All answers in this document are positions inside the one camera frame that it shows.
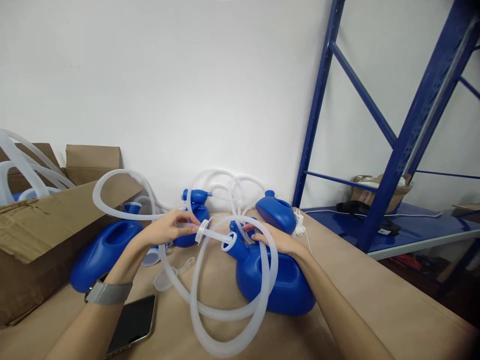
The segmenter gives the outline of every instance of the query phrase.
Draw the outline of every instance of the forearm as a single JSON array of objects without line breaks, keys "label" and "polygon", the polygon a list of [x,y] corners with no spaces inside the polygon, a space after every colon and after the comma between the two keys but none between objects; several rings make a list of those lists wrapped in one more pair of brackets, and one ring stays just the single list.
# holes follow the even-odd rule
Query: forearm
[{"label": "forearm", "polygon": [[392,354],[338,291],[305,247],[291,256],[297,261],[346,360],[393,359]]},{"label": "forearm", "polygon": [[[104,283],[131,283],[148,247],[134,238],[113,266]],[[87,303],[46,356],[47,360],[103,360],[122,313],[123,304]]]}]

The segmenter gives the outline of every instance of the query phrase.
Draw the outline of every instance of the watch band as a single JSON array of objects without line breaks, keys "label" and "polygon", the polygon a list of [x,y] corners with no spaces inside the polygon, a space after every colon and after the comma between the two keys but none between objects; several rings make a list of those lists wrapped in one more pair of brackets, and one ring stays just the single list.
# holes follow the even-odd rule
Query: watch band
[{"label": "watch band", "polygon": [[129,297],[133,283],[111,285],[97,281],[85,301],[92,304],[113,305],[124,304]]}]

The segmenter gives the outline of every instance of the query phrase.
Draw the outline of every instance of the phone screen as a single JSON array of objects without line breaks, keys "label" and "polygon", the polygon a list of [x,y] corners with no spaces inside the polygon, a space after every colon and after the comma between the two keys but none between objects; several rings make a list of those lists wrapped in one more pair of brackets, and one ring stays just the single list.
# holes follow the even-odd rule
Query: phone screen
[{"label": "phone screen", "polygon": [[130,302],[123,307],[106,352],[107,357],[150,334],[154,309],[155,295]]}]

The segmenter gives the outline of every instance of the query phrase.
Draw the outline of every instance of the table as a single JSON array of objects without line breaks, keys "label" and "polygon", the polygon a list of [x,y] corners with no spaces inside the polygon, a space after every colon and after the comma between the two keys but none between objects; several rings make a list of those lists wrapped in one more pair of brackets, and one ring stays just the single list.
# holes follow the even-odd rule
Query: table
[{"label": "table", "polygon": [[[260,218],[256,211],[249,213]],[[304,215],[313,256],[355,310],[396,359],[462,359],[477,330],[326,227]],[[306,244],[303,235],[299,241]],[[246,304],[235,283],[235,260],[211,240],[200,273],[200,301],[219,309]],[[175,248],[172,266],[181,267],[199,246]],[[153,279],[162,264],[142,267],[128,302],[155,292]],[[189,289],[193,269],[180,275]],[[120,353],[119,359],[211,359],[195,336],[190,308],[175,288],[157,294],[153,335]],[[0,359],[41,359],[83,306],[83,296],[62,288],[17,326],[0,330]],[[249,319],[218,322],[203,319],[218,341],[238,335]],[[235,359],[341,359],[320,308],[299,317],[267,312],[256,337]]]}]

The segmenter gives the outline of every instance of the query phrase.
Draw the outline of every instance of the person's left hand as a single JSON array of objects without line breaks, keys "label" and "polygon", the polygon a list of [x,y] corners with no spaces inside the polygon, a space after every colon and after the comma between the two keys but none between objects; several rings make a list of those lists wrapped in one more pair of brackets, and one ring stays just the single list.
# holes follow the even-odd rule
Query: person's left hand
[{"label": "person's left hand", "polygon": [[137,236],[143,245],[153,247],[171,243],[178,237],[195,234],[196,226],[177,227],[177,223],[187,223],[200,226],[200,221],[192,212],[182,210],[170,210],[157,221],[144,228]]}]

